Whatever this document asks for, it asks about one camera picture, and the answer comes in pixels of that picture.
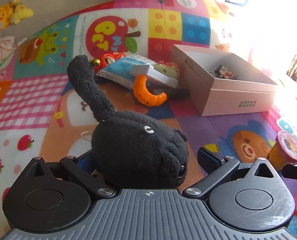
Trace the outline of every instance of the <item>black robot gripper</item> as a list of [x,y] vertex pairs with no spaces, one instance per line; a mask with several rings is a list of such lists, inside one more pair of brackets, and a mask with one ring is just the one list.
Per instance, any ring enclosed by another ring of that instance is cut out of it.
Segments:
[[176,189],[119,189],[91,175],[91,151],[58,163],[33,158],[7,193],[2,239],[296,239],[295,201],[265,158],[240,163],[197,153],[208,176]]

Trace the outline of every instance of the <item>pink gingham pattern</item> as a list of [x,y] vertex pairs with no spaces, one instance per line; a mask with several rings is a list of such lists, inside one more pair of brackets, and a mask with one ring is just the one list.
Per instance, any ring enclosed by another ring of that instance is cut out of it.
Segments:
[[0,130],[48,127],[67,75],[14,80],[0,103]]

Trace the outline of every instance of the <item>yellow plush toy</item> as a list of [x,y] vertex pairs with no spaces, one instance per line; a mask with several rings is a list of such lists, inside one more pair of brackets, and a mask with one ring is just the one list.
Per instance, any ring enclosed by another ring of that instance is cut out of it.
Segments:
[[12,24],[18,24],[21,20],[33,16],[33,11],[21,4],[21,0],[11,0],[11,6],[15,6],[14,14],[11,19]]
[[11,24],[13,13],[13,8],[10,6],[9,3],[3,4],[0,7],[0,30],[8,27]]

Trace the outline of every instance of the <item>circular pad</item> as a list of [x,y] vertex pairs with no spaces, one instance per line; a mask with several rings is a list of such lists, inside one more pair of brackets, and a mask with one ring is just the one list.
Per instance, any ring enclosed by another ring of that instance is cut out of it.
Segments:
[[26,204],[36,210],[48,210],[58,206],[63,200],[63,195],[54,189],[39,189],[26,196]]
[[249,210],[262,210],[273,203],[271,195],[260,189],[242,190],[236,194],[235,200],[240,206]]
[[46,185],[40,178],[44,179],[33,177],[17,183],[5,197],[3,211],[12,228],[49,233],[63,230],[87,214],[91,199],[85,189],[55,178]]

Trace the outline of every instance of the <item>patchwork blanket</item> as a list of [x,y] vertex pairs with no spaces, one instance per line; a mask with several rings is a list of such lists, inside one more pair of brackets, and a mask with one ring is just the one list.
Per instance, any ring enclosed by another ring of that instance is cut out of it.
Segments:
[[[57,162],[91,147],[81,133],[97,121],[66,75],[74,56],[128,51],[168,62],[172,45],[186,44],[249,59],[238,39],[238,14],[238,7],[215,0],[117,0],[70,15],[14,50],[0,66],[0,237],[10,230],[3,198],[31,158]],[[267,156],[279,130],[297,138],[295,100],[286,91],[269,112],[201,117],[189,99],[146,107],[118,84],[96,82],[117,109],[147,114],[187,134],[188,175],[180,190],[205,176],[196,161],[199,147],[253,162]],[[285,183],[297,205],[297,181]],[[289,230],[297,236],[297,206]]]

